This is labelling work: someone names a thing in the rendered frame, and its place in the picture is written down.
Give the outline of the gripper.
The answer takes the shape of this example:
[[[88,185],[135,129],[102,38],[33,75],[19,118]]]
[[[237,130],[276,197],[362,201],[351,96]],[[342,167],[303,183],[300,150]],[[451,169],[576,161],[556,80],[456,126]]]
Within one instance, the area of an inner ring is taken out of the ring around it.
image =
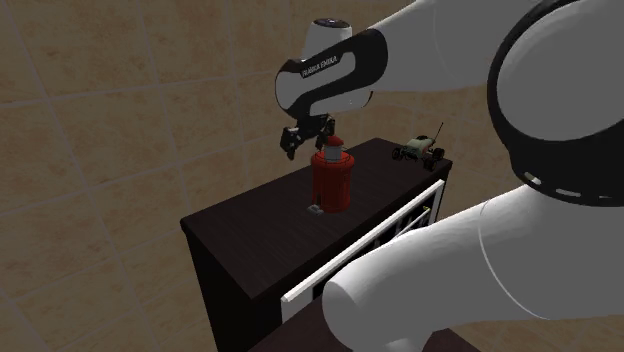
[[[280,138],[280,148],[290,161],[304,142],[304,138],[316,138],[315,147],[321,150],[328,139],[335,135],[335,120],[329,114],[307,116],[297,121],[296,127],[284,127]]]

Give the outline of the dark cabinet with white drawer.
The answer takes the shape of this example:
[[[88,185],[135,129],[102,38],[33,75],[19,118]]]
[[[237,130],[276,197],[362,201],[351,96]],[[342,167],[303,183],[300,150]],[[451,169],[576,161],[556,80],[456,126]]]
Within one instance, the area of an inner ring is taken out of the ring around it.
[[[395,143],[374,138],[349,149],[355,159],[350,206],[314,215],[305,167],[181,219],[217,352],[249,352],[282,323],[281,297],[438,180],[394,161]]]

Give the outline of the green toy buggy with antenna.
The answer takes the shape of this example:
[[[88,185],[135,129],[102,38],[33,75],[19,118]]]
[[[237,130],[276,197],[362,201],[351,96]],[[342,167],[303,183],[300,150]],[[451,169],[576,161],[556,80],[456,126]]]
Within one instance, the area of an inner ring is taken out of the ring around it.
[[[405,145],[396,147],[392,151],[393,160],[421,160],[423,168],[433,172],[438,164],[445,156],[443,148],[435,147],[437,137],[444,123],[441,123],[436,135],[430,138],[426,135],[420,135],[410,139]]]

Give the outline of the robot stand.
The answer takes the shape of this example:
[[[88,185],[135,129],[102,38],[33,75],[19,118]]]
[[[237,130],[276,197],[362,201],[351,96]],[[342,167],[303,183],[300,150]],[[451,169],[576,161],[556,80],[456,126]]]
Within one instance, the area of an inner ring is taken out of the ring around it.
[[[317,298],[249,352],[353,352],[330,332]],[[434,332],[422,352],[481,352],[450,329]]]

